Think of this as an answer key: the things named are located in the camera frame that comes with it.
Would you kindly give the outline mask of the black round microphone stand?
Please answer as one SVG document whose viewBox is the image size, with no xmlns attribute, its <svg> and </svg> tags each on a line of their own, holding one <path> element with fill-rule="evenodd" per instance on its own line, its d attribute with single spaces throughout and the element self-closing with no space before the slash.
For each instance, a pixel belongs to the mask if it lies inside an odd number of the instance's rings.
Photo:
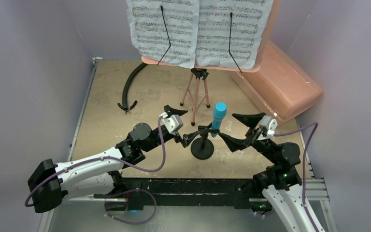
<svg viewBox="0 0 371 232">
<path fill-rule="evenodd" d="M 199 138 L 196 138 L 191 143 L 191 153 L 192 155 L 199 160 L 207 160 L 214 153 L 214 144 L 211 140 L 208 139 L 208 136 L 212 132 L 219 132 L 218 129 L 212 129 L 212 123 L 207 126 L 198 126 L 196 135 L 199 135 Z"/>
</svg>

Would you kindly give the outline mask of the blue toy microphone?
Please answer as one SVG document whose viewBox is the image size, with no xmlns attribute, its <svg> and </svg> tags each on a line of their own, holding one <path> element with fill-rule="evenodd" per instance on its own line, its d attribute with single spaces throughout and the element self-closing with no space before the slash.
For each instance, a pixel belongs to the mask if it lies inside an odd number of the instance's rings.
<svg viewBox="0 0 371 232">
<path fill-rule="evenodd" d="M 219 130 L 222 120 L 227 114 L 227 105 L 224 102 L 218 102 L 213 110 L 213 120 L 211 123 L 211 129 Z"/>
</svg>

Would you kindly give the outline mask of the pink perforated music stand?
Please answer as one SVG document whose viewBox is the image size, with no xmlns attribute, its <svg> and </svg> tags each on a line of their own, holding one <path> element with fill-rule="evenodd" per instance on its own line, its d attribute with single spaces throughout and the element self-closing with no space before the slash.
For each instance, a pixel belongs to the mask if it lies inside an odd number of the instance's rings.
<svg viewBox="0 0 371 232">
<path fill-rule="evenodd" d="M 262 40 L 258 49 L 257 59 L 255 62 L 255 65 L 252 69 L 240 69 L 240 68 L 225 68 L 225 67 L 217 67 L 217 66 L 207 66 L 207 67 L 201 67 L 198 66 L 195 63 L 195 66 L 193 68 L 187 68 L 191 71 L 191 75 L 189 78 L 189 83 L 194 83 L 195 88 L 194 90 L 190 90 L 190 86 L 186 85 L 184 96 L 189 96 L 191 100 L 193 101 L 193 108 L 192 112 L 195 114 L 202 103 L 205 103 L 206 106 L 210 106 L 210 99 L 209 94 L 205 93 L 203 97 L 199 96 L 199 89 L 200 85 L 205 85 L 207 83 L 207 75 L 208 75 L 208 69 L 217 69 L 217 70 L 227 70 L 227 71 L 235 71 L 235 72 L 256 72 L 259 69 L 260 63 L 262 61 L 263 53 L 265 50 L 265 44 L 267 42 L 267 39 L 270 36 L 271 29 L 274 25 L 274 22 L 276 20 L 276 16 L 278 14 L 279 7 L 281 5 L 281 2 L 279 0 L 274 0 L 274 4 L 271 10 L 271 13 L 269 15 L 269 19 L 267 22 L 267 25 L 265 27 L 265 30 L 262 35 Z M 155 60 L 148 59 L 142 57 L 142 60 L 149 64 L 156 64 L 156 65 L 171 65 L 166 63 L 158 63 Z"/>
</svg>

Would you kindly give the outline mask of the white paper sheet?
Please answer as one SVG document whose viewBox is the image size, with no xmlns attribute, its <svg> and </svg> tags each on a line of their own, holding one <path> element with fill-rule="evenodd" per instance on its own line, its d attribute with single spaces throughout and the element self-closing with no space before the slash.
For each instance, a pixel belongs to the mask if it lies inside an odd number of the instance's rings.
<svg viewBox="0 0 371 232">
<path fill-rule="evenodd" d="M 193 68 L 196 60 L 198 0 L 128 0 L 131 42 L 142 57 Z"/>
</svg>

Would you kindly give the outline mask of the printed sheet music page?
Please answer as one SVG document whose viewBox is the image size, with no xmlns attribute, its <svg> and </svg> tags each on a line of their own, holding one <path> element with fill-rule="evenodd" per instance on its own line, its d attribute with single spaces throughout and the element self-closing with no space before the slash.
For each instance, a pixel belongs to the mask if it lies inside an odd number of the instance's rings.
<svg viewBox="0 0 371 232">
<path fill-rule="evenodd" d="M 252 69 L 273 0 L 202 0 L 195 63 Z"/>
</svg>

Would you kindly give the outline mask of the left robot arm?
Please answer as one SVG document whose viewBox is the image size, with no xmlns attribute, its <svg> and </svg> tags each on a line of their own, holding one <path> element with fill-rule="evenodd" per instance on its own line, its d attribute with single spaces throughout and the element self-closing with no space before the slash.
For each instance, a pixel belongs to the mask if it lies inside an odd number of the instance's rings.
<svg viewBox="0 0 371 232">
<path fill-rule="evenodd" d="M 192 141 L 190 135 L 179 135 L 179 129 L 184 125 L 181 116 L 187 111 L 169 105 L 163 109 L 157 119 L 157 128 L 138 123 L 126 139 L 103 152 L 75 161 L 41 161 L 27 181 L 30 193 L 25 207 L 44 213 L 75 197 L 110 194 L 118 198 L 125 191 L 124 183 L 114 178 L 119 171 L 127 167 L 149 173 L 161 170 L 166 160 L 166 142 L 173 139 L 187 147 Z M 154 169 L 139 167 L 138 163 L 146 158 L 145 153 L 157 147 L 162 148 L 162 163 Z"/>
</svg>

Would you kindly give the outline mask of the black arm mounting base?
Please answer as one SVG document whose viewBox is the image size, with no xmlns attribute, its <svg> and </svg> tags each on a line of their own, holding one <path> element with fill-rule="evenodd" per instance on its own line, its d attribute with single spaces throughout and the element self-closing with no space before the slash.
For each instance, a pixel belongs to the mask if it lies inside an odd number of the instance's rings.
<svg viewBox="0 0 371 232">
<path fill-rule="evenodd" d="M 127 201 L 128 210 L 144 206 L 229 206 L 270 212 L 272 205 L 252 179 L 131 178 L 116 179 L 111 192 L 95 198 Z"/>
</svg>

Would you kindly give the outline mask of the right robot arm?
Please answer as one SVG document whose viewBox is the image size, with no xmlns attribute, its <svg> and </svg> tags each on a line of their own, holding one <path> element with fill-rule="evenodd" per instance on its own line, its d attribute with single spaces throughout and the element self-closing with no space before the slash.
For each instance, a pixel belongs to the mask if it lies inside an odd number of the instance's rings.
<svg viewBox="0 0 371 232">
<path fill-rule="evenodd" d="M 301 179 L 296 169 L 296 165 L 301 163 L 300 147 L 292 142 L 275 143 L 273 138 L 278 136 L 275 132 L 278 123 L 265 113 L 233 113 L 232 116 L 247 126 L 248 131 L 245 139 L 220 132 L 219 136 L 229 150 L 234 152 L 252 147 L 273 163 L 242 184 L 239 192 L 264 196 L 289 232 L 322 232 L 324 228 L 306 196 L 306 181 Z"/>
</svg>

